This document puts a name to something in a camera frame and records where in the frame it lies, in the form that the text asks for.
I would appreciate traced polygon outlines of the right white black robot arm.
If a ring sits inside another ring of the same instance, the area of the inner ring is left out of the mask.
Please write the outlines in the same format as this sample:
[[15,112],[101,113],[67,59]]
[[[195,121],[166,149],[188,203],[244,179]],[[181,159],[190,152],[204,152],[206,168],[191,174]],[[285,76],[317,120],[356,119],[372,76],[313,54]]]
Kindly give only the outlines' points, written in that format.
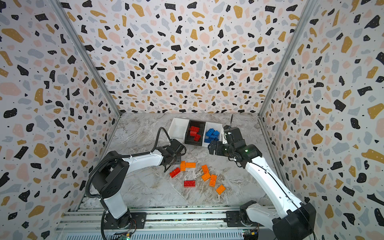
[[228,157],[245,169],[274,206],[271,210],[256,201],[241,205],[239,218],[243,225],[260,224],[272,230],[278,240],[315,239],[315,207],[310,203],[304,204],[283,184],[255,145],[235,146],[212,141],[208,150],[211,155]]

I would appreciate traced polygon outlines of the red square brick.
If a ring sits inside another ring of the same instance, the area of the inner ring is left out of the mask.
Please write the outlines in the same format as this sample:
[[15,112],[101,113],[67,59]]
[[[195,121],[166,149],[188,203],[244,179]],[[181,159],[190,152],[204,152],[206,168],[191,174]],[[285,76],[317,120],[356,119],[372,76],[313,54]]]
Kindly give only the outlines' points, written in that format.
[[200,141],[200,138],[201,138],[201,136],[198,135],[198,134],[196,134],[196,136],[194,137],[194,141],[195,141],[195,142],[199,142],[199,141]]

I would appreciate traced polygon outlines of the red brick top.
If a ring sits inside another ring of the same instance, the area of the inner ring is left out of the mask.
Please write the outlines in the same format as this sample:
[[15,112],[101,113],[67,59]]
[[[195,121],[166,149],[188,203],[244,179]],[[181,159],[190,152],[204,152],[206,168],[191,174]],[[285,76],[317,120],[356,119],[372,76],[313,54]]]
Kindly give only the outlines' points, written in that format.
[[195,126],[191,126],[191,127],[190,127],[190,131],[191,131],[191,132],[197,132],[197,133],[198,133],[198,132],[200,131],[200,128],[199,128],[199,127],[195,127]]

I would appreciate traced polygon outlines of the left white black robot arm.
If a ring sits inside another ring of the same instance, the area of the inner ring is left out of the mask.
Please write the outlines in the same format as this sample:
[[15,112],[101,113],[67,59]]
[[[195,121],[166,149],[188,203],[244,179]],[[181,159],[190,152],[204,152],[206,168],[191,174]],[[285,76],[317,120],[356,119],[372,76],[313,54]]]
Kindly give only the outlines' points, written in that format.
[[151,151],[139,154],[120,155],[111,151],[90,173],[86,183],[86,196],[99,199],[114,220],[127,219],[130,211],[121,194],[126,175],[157,166],[163,166],[167,171],[186,151],[186,147],[176,139],[171,139],[169,145],[155,145]]

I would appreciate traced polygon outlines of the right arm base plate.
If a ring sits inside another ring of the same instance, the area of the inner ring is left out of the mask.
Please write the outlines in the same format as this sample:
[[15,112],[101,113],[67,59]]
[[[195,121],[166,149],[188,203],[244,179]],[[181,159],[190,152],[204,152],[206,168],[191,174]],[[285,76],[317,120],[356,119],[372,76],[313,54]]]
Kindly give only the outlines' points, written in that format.
[[227,223],[228,227],[248,227],[248,228],[256,228],[256,227],[263,227],[263,225],[260,225],[256,222],[249,222],[245,223],[242,221],[240,211],[226,211],[226,217],[224,218],[224,222]]

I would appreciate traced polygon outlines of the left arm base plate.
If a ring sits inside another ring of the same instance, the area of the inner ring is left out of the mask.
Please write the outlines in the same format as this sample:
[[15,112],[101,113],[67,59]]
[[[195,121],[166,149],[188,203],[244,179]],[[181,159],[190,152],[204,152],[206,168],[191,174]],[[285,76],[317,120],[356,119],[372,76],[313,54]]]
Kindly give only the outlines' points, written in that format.
[[106,213],[102,226],[105,230],[137,230],[145,226],[147,213],[127,212],[120,218],[115,219],[112,214]]

